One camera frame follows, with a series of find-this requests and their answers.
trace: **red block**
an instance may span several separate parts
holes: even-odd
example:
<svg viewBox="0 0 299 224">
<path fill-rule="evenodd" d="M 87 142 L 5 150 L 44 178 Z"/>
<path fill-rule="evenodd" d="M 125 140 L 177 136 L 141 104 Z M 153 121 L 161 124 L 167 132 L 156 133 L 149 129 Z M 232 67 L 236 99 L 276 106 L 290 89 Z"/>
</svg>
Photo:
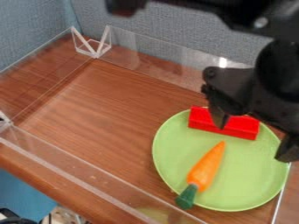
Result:
<svg viewBox="0 0 299 224">
<path fill-rule="evenodd" d="M 222 135 L 255 140 L 259 131 L 259 120 L 246 115 L 232 116 L 224 129 L 219 129 L 212 123 L 208 109 L 192 106 L 188 126 L 197 130 L 207 130 Z"/>
</svg>

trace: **wooden surface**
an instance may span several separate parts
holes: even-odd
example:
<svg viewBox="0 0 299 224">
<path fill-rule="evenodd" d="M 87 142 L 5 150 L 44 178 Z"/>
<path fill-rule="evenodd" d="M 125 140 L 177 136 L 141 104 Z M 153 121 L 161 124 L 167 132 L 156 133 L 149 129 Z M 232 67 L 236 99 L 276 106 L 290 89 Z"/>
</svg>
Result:
<svg viewBox="0 0 299 224">
<path fill-rule="evenodd" d="M 65 40 L 60 47 L 69 44 Z M 125 56 L 132 52 L 125 49 L 117 51 L 127 60 Z M 39 138 L 173 204 L 175 194 L 155 170 L 152 140 L 160 125 L 173 114 L 191 105 L 207 105 L 207 102 L 200 94 L 141 74 L 151 67 L 153 73 L 163 75 L 167 67 L 177 65 L 140 53 L 137 58 L 137 72 L 92 60 L 13 121 Z M 48 66 L 52 62 L 45 59 L 44 63 Z M 180 75 L 177 70 L 172 71 L 169 76 Z M 141 223 L 4 146 L 0 165 L 93 223 Z M 195 207 L 191 214 L 208 223 L 270 223 L 275 203 L 276 199 L 259 208 L 236 213 Z"/>
</svg>

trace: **blue fabric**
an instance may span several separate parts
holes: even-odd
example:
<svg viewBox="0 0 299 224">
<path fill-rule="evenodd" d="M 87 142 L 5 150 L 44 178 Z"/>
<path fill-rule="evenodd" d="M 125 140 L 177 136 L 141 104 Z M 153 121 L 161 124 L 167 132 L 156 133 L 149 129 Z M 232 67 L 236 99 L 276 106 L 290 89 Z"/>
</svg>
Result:
<svg viewBox="0 0 299 224">
<path fill-rule="evenodd" d="M 23 218 L 40 221 L 57 203 L 0 169 L 0 208 L 8 208 Z"/>
</svg>

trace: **transparent plastic wall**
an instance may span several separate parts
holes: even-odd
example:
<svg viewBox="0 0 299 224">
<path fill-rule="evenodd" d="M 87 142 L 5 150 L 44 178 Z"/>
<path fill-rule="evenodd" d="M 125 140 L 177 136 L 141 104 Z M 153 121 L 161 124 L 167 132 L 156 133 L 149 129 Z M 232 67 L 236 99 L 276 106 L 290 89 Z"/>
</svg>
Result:
<svg viewBox="0 0 299 224">
<path fill-rule="evenodd" d="M 119 126 L 115 123 L 123 117 L 111 111 L 111 108 L 121 108 L 123 113 L 127 113 L 125 119 L 132 119 L 132 106 L 140 107 L 143 102 L 144 110 L 151 110 L 153 117 L 157 117 L 161 112 L 157 108 L 147 107 L 145 95 L 140 99 L 129 95 L 127 99 L 125 93 L 119 93 L 119 83 L 113 78 L 111 82 L 101 83 L 100 78 L 109 77 L 111 71 L 100 62 L 91 62 L 97 69 L 89 65 L 84 67 L 84 71 L 77 70 L 77 68 L 91 58 L 99 58 L 104 61 L 103 63 L 108 62 L 140 73 L 140 75 L 148 75 L 187 88 L 191 90 L 187 91 L 188 93 L 185 92 L 187 96 L 192 91 L 199 93 L 204 67 L 247 66 L 116 27 L 108 26 L 105 31 L 100 42 L 95 40 L 81 41 L 81 38 L 73 37 L 73 45 L 71 30 L 68 30 L 45 47 L 31 54 L 29 58 L 25 58 L 4 72 L 0 81 L 1 90 L 12 89 L 16 94 L 8 95 L 8 97 L 1 96 L 0 101 L 3 112 L 8 117 L 15 117 L 15 124 L 8 122 L 5 126 L 1 126 L 0 123 L 0 128 L 4 127 L 0 129 L 3 155 L 9 158 L 13 155 L 16 161 L 25 158 L 27 163 L 37 164 L 52 174 L 60 176 L 61 181 L 68 181 L 84 189 L 92 195 L 93 205 L 100 207 L 103 214 L 109 214 L 113 218 L 111 223 L 121 223 L 125 220 L 125 223 L 227 224 L 235 221 L 247 224 L 275 223 L 275 218 L 280 221 L 278 223 L 294 223 L 286 222 L 286 216 L 290 214 L 287 211 L 288 202 L 292 201 L 294 205 L 298 205 L 294 197 L 298 192 L 294 171 L 284 188 L 287 198 L 282 198 L 283 194 L 280 193 L 263 206 L 243 212 L 226 213 L 199 207 L 185 212 L 173 205 L 173 194 L 171 194 L 169 189 L 164 189 L 159 193 L 155 191 L 159 187 L 167 186 L 155 171 L 151 149 L 139 150 L 136 143 L 132 145 L 135 151 L 124 151 L 124 149 L 112 147 L 115 142 L 109 142 L 107 139 L 108 135 L 117 136 L 116 140 L 125 148 L 123 143 L 132 141 L 132 139 L 127 139 L 127 132 L 129 131 L 127 125 L 132 123 L 135 128 L 140 127 L 137 120 L 129 120 L 125 121 L 121 129 L 117 129 Z M 17 71 L 25 72 L 25 76 L 21 76 L 25 78 L 25 82 L 32 79 L 32 82 L 28 82 L 28 88 L 9 84 Z M 61 85 L 73 71 L 77 71 L 77 79 L 69 79 L 68 85 Z M 48 83 L 45 87 L 39 84 L 44 82 Z M 111 88 L 113 91 L 107 88 L 105 84 L 113 87 L 113 89 Z M 139 116 L 140 123 L 144 124 L 143 114 L 135 115 Z M 57 135 L 57 130 L 63 130 L 64 136 Z M 88 146 L 80 143 L 83 140 L 87 141 Z M 68 145 L 67 142 L 71 142 L 69 148 L 64 148 L 67 147 L 64 145 Z M 97 153 L 95 154 L 97 160 L 92 163 L 84 159 L 88 147 L 93 147 Z M 77 148 L 80 150 L 75 155 L 72 152 Z M 131 162 L 129 159 L 124 161 L 123 157 L 137 161 L 139 164 Z M 145 180 L 155 182 L 152 191 L 145 190 L 145 183 L 140 184 Z M 280 207 L 284 215 L 279 210 L 279 202 L 286 206 L 283 210 Z M 291 221 L 296 219 L 296 215 L 292 213 Z"/>
</svg>

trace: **wooden table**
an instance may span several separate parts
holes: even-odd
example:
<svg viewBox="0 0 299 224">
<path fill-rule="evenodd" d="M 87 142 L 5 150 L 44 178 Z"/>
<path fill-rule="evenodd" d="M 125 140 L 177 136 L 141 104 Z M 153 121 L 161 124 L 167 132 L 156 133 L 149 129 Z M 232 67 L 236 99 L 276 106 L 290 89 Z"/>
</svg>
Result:
<svg viewBox="0 0 299 224">
<path fill-rule="evenodd" d="M 175 194 L 161 181 L 152 161 L 153 136 L 173 114 L 207 102 L 199 93 L 156 78 L 183 81 L 185 73 L 195 76 L 200 73 L 139 53 L 135 71 L 92 59 L 65 78 L 73 63 L 87 60 L 77 54 L 73 57 L 69 51 L 73 51 L 71 40 L 61 39 L 1 78 L 1 110 L 15 117 L 13 123 L 21 129 L 173 204 Z M 133 63 L 128 60 L 135 52 L 123 48 L 117 52 L 108 52 L 105 60 L 113 57 L 119 65 Z M 156 77 L 143 75 L 148 67 Z M 31 105 L 31 99 L 59 81 L 60 85 Z M 143 223 L 5 146 L 1 146 L 0 165 L 93 223 Z M 266 205 L 236 213 L 195 207 L 191 214 L 208 223 L 270 223 L 275 204 L 272 199 Z M 290 205 L 291 212 L 284 215 L 290 221 L 296 216 L 292 209 Z"/>
</svg>

